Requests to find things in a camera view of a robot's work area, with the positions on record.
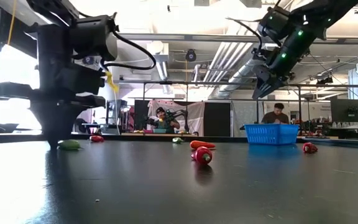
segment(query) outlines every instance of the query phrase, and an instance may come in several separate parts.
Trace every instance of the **carrot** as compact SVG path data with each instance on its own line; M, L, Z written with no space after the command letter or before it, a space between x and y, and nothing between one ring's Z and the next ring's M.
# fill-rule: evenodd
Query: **carrot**
M208 142L202 142L202 141L192 141L190 143L190 147L193 149L197 149L201 146L207 147L207 148L213 148L215 147L214 144L208 143Z

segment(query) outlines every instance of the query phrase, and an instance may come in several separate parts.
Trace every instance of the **green vegetable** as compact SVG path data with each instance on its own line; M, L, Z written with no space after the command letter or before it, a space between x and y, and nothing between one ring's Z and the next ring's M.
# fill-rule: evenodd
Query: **green vegetable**
M173 138L172 142L176 143L176 144L181 144L183 142L183 140L181 138Z
M59 149L61 150L79 150L81 149L81 145L76 140L63 140L58 143Z

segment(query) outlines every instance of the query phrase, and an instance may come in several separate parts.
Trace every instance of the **man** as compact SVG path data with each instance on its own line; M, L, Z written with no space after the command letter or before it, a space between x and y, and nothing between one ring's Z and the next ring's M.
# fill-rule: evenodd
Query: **man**
M262 124L289 124L290 120L286 114L282 113L283 109L284 105L282 103L274 104L274 110L265 114Z
M156 128L166 129L167 130L166 133L169 133L169 134L175 133L174 128L176 128L176 129L180 128L180 124L178 123L177 120L175 120L175 119L173 119L171 121L166 120L165 110L162 107L157 108L155 113L157 114L157 117L159 118L159 120L156 122Z

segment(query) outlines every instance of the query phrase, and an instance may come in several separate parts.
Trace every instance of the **blue basket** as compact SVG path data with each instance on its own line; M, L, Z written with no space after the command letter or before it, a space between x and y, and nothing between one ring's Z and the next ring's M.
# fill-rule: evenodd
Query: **blue basket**
M285 145L296 143L299 125L292 124L246 124L249 143Z

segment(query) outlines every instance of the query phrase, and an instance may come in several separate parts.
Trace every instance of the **yellow tag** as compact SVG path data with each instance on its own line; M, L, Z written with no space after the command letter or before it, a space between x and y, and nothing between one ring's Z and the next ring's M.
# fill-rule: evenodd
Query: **yellow tag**
M112 81L112 73L111 72L106 72L106 76L107 76L106 81L109 84L109 86L112 88L113 91L118 93L119 87L118 87L118 85L115 85L114 82Z

